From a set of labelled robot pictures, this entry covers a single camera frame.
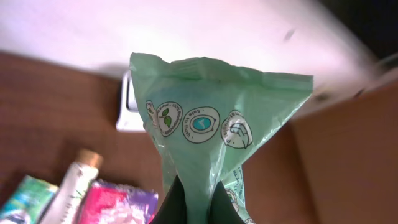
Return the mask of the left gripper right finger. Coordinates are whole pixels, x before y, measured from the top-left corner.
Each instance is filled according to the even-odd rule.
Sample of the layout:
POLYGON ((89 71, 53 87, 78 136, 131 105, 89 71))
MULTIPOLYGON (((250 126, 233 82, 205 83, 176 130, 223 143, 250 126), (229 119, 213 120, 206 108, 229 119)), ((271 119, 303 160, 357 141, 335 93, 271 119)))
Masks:
POLYGON ((208 224, 244 224, 235 211, 222 182, 216 185, 211 199, 208 224))

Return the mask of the green wet wipes pack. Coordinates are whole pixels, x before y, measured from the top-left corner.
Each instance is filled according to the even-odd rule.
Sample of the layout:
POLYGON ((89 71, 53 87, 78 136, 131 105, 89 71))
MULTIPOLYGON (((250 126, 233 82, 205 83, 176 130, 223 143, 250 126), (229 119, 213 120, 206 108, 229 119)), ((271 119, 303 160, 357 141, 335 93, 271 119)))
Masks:
POLYGON ((310 98, 313 77, 270 73, 213 58, 166 62, 133 53, 137 108, 162 163, 167 195, 179 176, 187 223, 208 223, 218 182, 244 223, 243 163, 310 98))

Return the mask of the teal tissue pack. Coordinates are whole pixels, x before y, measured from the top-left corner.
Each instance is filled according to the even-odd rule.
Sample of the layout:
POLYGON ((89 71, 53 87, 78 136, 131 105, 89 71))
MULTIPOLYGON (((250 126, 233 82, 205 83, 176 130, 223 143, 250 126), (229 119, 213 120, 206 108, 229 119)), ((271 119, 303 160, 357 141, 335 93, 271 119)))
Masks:
POLYGON ((26 175, 1 208, 1 224, 36 224, 58 186, 26 175))

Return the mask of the red purple tissue pack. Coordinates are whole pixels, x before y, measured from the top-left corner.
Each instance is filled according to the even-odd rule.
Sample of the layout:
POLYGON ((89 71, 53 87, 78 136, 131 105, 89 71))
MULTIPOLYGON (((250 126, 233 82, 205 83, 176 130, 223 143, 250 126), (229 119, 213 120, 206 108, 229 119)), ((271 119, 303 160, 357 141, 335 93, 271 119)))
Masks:
POLYGON ((159 194, 103 180, 92 183, 77 224, 147 224, 155 216, 159 194))

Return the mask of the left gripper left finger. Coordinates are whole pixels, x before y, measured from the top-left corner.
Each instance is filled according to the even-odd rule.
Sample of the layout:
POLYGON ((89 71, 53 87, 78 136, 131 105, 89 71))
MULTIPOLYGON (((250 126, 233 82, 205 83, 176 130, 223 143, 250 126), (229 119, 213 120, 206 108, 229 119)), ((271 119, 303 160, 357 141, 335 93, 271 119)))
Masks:
POLYGON ((151 224, 187 224, 185 192, 179 176, 174 181, 151 224))

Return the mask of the white tube with cork cap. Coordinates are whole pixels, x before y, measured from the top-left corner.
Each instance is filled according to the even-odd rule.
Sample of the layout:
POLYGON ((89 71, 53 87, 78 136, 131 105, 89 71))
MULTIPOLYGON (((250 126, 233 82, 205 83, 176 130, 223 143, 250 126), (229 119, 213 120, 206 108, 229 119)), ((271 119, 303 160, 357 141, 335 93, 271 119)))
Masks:
POLYGON ((99 173, 103 157, 93 151, 82 149, 72 162, 40 224, 72 224, 79 207, 99 173))

